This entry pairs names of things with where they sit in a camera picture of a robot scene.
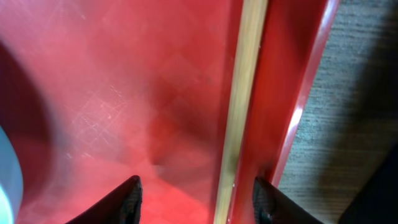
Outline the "wooden chopstick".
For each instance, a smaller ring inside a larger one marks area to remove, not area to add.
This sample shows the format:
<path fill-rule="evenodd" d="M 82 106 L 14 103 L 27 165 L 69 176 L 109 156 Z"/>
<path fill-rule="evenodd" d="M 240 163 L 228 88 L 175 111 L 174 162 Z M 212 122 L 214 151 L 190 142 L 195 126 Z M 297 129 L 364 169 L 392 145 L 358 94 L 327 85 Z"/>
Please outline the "wooden chopstick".
<path fill-rule="evenodd" d="M 268 0 L 243 1 L 214 224 L 227 224 L 230 222 L 229 209 L 236 185 L 234 181 L 238 171 L 267 6 Z"/>

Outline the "large light blue plate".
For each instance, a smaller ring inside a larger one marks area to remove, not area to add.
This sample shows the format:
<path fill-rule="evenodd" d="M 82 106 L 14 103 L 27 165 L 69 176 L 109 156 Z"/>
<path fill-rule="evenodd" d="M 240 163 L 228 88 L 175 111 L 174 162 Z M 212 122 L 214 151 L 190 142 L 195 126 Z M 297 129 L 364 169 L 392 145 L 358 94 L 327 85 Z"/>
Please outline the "large light blue plate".
<path fill-rule="evenodd" d="M 24 192 L 21 166 L 16 152 L 1 128 L 1 224 L 16 222 Z"/>

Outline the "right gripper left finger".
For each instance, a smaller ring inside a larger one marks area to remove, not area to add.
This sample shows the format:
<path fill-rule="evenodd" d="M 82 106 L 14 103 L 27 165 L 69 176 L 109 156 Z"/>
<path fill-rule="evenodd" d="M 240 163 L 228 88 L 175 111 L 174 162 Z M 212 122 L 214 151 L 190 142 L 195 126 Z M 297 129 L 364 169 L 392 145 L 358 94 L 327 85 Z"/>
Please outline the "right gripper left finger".
<path fill-rule="evenodd" d="M 67 224 L 139 224 L 143 188 L 134 175 Z"/>

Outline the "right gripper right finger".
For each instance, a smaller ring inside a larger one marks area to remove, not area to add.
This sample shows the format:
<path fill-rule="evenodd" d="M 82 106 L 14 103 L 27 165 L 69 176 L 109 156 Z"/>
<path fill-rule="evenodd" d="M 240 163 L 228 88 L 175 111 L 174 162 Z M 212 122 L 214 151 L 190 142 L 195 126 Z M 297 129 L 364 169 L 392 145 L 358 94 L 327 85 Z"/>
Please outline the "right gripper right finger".
<path fill-rule="evenodd" d="M 322 224 L 262 177 L 252 191 L 255 224 Z"/>

